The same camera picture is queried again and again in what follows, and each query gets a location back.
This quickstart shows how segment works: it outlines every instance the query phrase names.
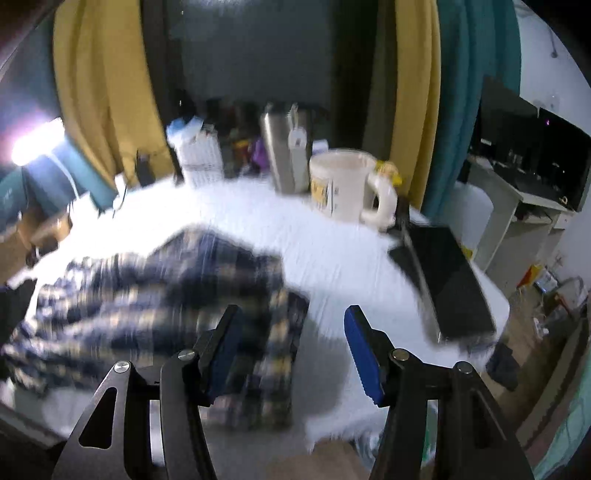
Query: computer monitor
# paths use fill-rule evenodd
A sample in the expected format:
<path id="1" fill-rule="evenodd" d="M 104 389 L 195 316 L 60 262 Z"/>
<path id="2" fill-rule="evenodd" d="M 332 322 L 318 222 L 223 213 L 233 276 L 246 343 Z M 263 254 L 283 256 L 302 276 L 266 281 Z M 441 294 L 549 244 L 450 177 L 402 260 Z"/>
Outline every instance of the computer monitor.
<path id="1" fill-rule="evenodd" d="M 479 154 L 503 163 L 512 150 L 527 165 L 540 142 L 537 117 L 538 109 L 534 105 L 498 80 L 485 76 L 472 147 Z"/>
<path id="2" fill-rule="evenodd" d="M 589 191 L 591 137 L 564 118 L 540 108 L 542 144 L 535 172 L 557 186 L 567 204 L 580 212 Z"/>

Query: metal pivot screw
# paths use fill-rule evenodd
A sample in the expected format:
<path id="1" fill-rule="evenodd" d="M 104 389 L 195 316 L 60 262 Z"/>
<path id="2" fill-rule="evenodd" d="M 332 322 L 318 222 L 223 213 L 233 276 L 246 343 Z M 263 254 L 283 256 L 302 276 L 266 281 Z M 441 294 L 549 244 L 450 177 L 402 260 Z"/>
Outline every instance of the metal pivot screw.
<path id="1" fill-rule="evenodd" d="M 183 361 L 183 362 L 188 362 L 193 360 L 193 358 L 195 357 L 195 351 L 194 350 L 181 350 L 178 353 L 178 359 Z"/>
<path id="2" fill-rule="evenodd" d="M 113 367 L 113 370 L 115 370 L 115 372 L 122 374 L 124 372 L 127 372 L 127 370 L 129 370 L 129 362 L 117 362 L 115 364 L 115 366 Z"/>
<path id="3" fill-rule="evenodd" d="M 404 362 L 408 360 L 410 357 L 410 353 L 408 353 L 404 348 L 395 348 L 390 352 L 390 360 L 394 362 L 398 360 L 399 362 Z"/>
<path id="4" fill-rule="evenodd" d="M 468 362 L 458 362 L 456 364 L 457 369 L 462 372 L 463 374 L 471 374 L 472 371 L 474 370 L 474 367 L 471 366 L 471 364 L 469 364 Z"/>

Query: white wall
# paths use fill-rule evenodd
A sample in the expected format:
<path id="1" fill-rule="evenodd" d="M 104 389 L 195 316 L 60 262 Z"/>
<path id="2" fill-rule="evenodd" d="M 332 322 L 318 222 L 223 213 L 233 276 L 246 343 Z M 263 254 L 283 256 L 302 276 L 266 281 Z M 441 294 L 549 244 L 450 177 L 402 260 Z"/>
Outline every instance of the white wall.
<path id="1" fill-rule="evenodd" d="M 558 97 L 555 113 L 591 135 L 591 87 L 565 46 L 554 36 L 557 58 L 550 56 L 552 45 L 547 24 L 534 14 L 522 16 L 518 10 L 521 36 L 521 96 L 534 104 L 550 106 Z M 556 265 L 561 278 L 580 275 L 591 287 L 591 198 L 564 232 L 548 261 L 562 257 Z"/>

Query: purple object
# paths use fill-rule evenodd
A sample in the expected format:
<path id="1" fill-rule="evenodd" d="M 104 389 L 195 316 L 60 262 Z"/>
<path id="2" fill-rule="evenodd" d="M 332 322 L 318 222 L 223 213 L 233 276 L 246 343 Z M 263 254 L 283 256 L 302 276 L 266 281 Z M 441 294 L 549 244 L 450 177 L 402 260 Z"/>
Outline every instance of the purple object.
<path id="1" fill-rule="evenodd" d="M 269 170 L 269 157 L 267 156 L 265 143 L 261 137 L 256 139 L 255 151 L 252 153 L 251 161 L 256 163 L 261 171 Z"/>

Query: bed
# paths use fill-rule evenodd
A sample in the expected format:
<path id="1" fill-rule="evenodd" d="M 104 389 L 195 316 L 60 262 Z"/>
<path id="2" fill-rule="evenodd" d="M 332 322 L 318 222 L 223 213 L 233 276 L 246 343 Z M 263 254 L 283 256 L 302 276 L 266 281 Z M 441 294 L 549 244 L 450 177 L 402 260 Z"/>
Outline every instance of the bed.
<path id="1" fill-rule="evenodd" d="M 293 427 L 286 432 L 206 431 L 220 478 L 263 478 L 264 465 L 271 459 L 299 454 L 321 439 L 351 439 L 383 428 L 387 412 L 366 397 L 346 343 L 343 313 L 351 304 L 360 305 L 372 327 L 386 332 L 395 346 L 424 362 L 451 367 L 465 359 L 482 368 L 489 355 L 468 356 L 457 345 L 435 345 L 427 337 L 417 293 L 387 257 L 395 241 L 364 225 L 325 218 L 312 210 L 306 197 L 279 196 L 269 179 L 238 179 L 199 189 L 176 187 L 172 179 L 165 179 L 128 192 L 114 218 L 110 212 L 97 216 L 83 196 L 73 206 L 73 228 L 59 250 L 12 279 L 18 284 L 25 277 L 38 278 L 27 315 L 34 313 L 40 286 L 53 283 L 73 257 L 100 258 L 122 251 L 149 254 L 194 223 L 250 244 L 255 252 L 281 254 L 286 284 L 310 299 L 294 367 Z M 425 221 L 417 212 L 411 217 Z M 509 304 L 486 275 L 476 267 L 474 271 L 500 336 Z M 10 385 L 2 390 L 5 403 L 64 436 L 92 396 L 63 388 L 40 400 Z M 157 416 L 151 421 L 156 427 Z M 229 456 L 233 462 L 222 461 Z"/>

